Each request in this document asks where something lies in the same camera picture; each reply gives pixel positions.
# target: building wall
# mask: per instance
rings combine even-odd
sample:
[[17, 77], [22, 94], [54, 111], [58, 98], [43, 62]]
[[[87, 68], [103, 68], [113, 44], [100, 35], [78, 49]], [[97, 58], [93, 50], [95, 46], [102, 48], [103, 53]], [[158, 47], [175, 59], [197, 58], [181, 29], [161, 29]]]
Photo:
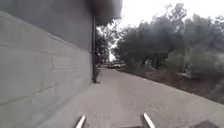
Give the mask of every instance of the building wall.
[[42, 24], [38, 18], [29, 19], [31, 15], [21, 19], [32, 24], [0, 11], [1, 128], [35, 127], [90, 85], [91, 18], [87, 10], [80, 10], [84, 19], [75, 15], [77, 11], [64, 20], [57, 12], [58, 19], [42, 19]]
[[0, 0], [0, 10], [90, 51], [91, 14], [87, 0]]

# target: sky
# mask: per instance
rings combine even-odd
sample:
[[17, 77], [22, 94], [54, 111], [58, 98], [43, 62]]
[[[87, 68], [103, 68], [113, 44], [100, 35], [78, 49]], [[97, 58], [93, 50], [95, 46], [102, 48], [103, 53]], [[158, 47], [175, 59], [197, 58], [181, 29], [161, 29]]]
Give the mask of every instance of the sky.
[[224, 0], [123, 0], [120, 25], [138, 26], [141, 21], [151, 21], [154, 15], [165, 12], [166, 5], [172, 4], [174, 7], [176, 3], [184, 3], [187, 17], [193, 14], [205, 18], [224, 15]]

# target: green foliage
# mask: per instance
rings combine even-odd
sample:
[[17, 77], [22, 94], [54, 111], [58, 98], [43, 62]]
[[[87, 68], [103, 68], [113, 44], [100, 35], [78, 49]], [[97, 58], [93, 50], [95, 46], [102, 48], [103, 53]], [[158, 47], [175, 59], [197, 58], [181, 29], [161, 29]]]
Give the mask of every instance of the green foliage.
[[185, 68], [185, 54], [182, 51], [173, 51], [166, 59], [167, 68], [177, 72], [182, 72]]
[[166, 13], [150, 23], [119, 32], [113, 54], [129, 67], [165, 66], [191, 77], [223, 75], [224, 18], [185, 19], [183, 4], [167, 6]]
[[192, 77], [219, 76], [223, 74], [223, 63], [212, 52], [194, 51], [188, 60]]

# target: paved road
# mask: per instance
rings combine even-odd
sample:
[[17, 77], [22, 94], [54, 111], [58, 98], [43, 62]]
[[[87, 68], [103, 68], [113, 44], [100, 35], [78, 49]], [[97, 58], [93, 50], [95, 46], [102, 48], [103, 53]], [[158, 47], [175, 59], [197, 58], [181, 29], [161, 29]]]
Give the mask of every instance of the paved road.
[[139, 126], [147, 112], [157, 128], [224, 128], [224, 106], [174, 88], [104, 69], [92, 85], [40, 128], [71, 128], [78, 115], [87, 127]]

